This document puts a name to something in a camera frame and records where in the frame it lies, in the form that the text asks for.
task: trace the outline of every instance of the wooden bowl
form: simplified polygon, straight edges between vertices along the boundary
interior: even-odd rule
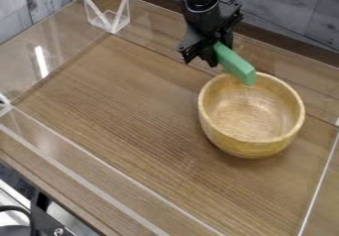
[[[304,121],[304,106],[293,89],[273,76],[257,73],[253,86],[232,75],[209,80],[198,95],[205,135],[226,153],[258,159],[292,142]]]

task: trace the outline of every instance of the clear plastic corner bracket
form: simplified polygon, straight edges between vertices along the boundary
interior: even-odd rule
[[[89,23],[106,32],[116,34],[129,24],[128,0],[121,0],[117,12],[105,10],[101,13],[90,0],[84,0],[84,7]]]

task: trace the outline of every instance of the gray wall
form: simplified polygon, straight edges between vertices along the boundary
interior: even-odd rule
[[[339,0],[241,0],[245,22],[339,51]]]
[[[0,0],[0,43],[73,0]]]

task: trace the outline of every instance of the wooden table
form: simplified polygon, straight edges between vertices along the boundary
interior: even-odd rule
[[[118,3],[93,1],[102,9]],[[0,118],[1,160],[100,234],[296,235],[334,149],[337,68],[236,36],[238,54],[290,84],[306,108],[286,150],[240,160],[201,132],[197,94],[220,70],[174,60],[181,16],[134,0],[130,12],[113,36],[85,22],[78,1],[1,46],[1,61],[14,62],[1,73],[19,75],[0,84],[15,98]],[[62,64],[41,81],[26,68],[27,44],[45,49],[50,69]],[[339,233],[334,160],[329,172],[304,235]]]

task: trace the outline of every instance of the bowl rim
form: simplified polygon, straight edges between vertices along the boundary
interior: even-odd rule
[[[281,84],[281,86],[290,92],[290,94],[293,95],[294,99],[296,99],[296,103],[297,103],[297,106],[298,106],[298,115],[297,115],[297,121],[293,125],[293,127],[290,128],[290,130],[280,135],[280,136],[276,136],[270,139],[261,139],[261,140],[254,140],[253,142],[250,142],[250,140],[245,140],[245,139],[241,139],[241,138],[236,138],[233,137],[232,135],[229,135],[229,133],[225,133],[225,131],[213,123],[210,117],[208,116],[208,113],[205,111],[205,108],[202,106],[202,99],[205,97],[205,93],[206,93],[206,90],[209,89],[209,87],[212,86],[212,84],[221,78],[229,78],[229,77],[233,77],[230,74],[228,73],[221,73],[218,75],[216,75],[204,85],[204,87],[201,88],[200,90],[200,93],[198,93],[198,99],[197,99],[197,103],[198,103],[198,112],[200,112],[200,115],[204,117],[204,120],[208,122],[209,126],[218,132],[221,133],[222,135],[228,136],[229,138],[232,138],[233,140],[237,140],[240,142],[244,142],[244,143],[261,143],[261,144],[266,144],[266,143],[274,143],[274,142],[278,142],[278,141],[282,141],[285,139],[288,139],[289,137],[292,137],[301,125],[302,125],[302,122],[304,122],[304,117],[305,117],[305,110],[304,110],[304,105],[302,105],[302,101],[300,99],[300,96],[297,94],[297,92],[293,90],[293,88],[282,81],[280,80],[278,78],[276,78],[274,76],[272,76],[270,74],[266,74],[266,73],[262,73],[262,72],[256,72],[256,75],[258,76],[262,76],[265,78],[269,78],[272,79],[273,81],[278,82]]]

